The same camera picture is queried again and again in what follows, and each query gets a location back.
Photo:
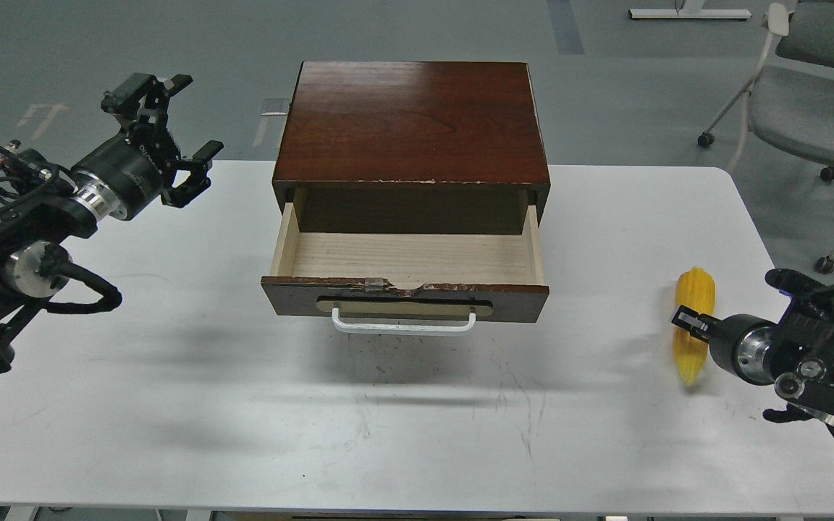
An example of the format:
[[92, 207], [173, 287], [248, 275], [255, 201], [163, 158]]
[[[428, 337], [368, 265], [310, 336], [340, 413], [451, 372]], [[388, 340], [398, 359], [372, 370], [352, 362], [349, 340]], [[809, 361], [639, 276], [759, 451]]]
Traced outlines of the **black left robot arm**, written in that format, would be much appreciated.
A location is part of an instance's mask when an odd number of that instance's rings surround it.
[[63, 241], [92, 237], [106, 217], [132, 220], [156, 199], [183, 208], [211, 186], [222, 143], [185, 158], [167, 127], [169, 102], [192, 81], [135, 73], [106, 92], [101, 108], [119, 132], [72, 168], [17, 140], [0, 145], [0, 375], [11, 369], [13, 339], [41, 311], [90, 315], [122, 303], [118, 288], [74, 263]]

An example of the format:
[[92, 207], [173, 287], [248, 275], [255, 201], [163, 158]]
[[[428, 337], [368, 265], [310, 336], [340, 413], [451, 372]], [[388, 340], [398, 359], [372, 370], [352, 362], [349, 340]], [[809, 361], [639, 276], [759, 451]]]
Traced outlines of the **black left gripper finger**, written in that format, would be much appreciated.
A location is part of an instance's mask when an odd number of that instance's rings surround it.
[[[173, 208], [184, 208], [211, 186], [209, 171], [212, 159], [224, 148], [223, 142], [208, 140], [191, 158], [172, 158], [164, 162], [163, 187], [160, 201]], [[187, 171], [188, 177], [173, 185], [176, 174]]]
[[101, 109], [119, 123], [118, 133], [130, 133], [136, 125], [148, 125], [150, 132], [166, 132], [172, 96], [192, 85], [188, 74], [160, 80], [153, 74], [133, 73], [122, 84], [104, 93]]

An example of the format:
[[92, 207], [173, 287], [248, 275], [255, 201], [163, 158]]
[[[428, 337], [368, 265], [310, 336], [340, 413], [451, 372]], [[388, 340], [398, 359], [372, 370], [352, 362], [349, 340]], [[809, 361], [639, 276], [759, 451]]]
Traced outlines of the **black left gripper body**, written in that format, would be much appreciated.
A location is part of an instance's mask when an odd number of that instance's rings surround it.
[[129, 124], [72, 167], [72, 200], [96, 221], [107, 216], [132, 220], [157, 198], [168, 198], [181, 159], [168, 129], [156, 123]]

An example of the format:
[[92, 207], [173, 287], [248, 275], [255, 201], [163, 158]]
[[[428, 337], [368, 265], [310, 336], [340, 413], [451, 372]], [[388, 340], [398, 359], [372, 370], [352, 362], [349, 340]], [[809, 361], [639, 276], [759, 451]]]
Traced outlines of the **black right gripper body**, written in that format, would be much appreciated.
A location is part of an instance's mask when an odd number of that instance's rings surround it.
[[737, 314], [708, 327], [709, 355], [715, 364], [752, 385], [770, 385], [777, 324], [749, 314]]

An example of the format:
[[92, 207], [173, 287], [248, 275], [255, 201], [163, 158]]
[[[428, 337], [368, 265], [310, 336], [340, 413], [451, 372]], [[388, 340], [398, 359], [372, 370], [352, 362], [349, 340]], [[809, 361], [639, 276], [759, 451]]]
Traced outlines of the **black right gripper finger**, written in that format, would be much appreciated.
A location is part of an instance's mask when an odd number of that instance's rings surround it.
[[674, 326], [686, 331], [693, 339], [709, 339], [712, 329], [719, 323], [719, 319], [686, 305], [679, 305], [670, 321]]

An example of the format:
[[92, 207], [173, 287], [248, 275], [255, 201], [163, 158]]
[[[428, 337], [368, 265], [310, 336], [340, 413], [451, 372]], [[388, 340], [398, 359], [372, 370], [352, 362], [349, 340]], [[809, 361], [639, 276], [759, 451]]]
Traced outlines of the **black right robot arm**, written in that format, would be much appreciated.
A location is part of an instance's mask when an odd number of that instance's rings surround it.
[[714, 317], [716, 286], [695, 267], [679, 276], [673, 354], [681, 383], [691, 388], [707, 360], [742, 381], [770, 386], [785, 400], [767, 410], [772, 423], [817, 419], [834, 439], [834, 286], [791, 269], [771, 269], [768, 286], [790, 299], [778, 320], [750, 314]]

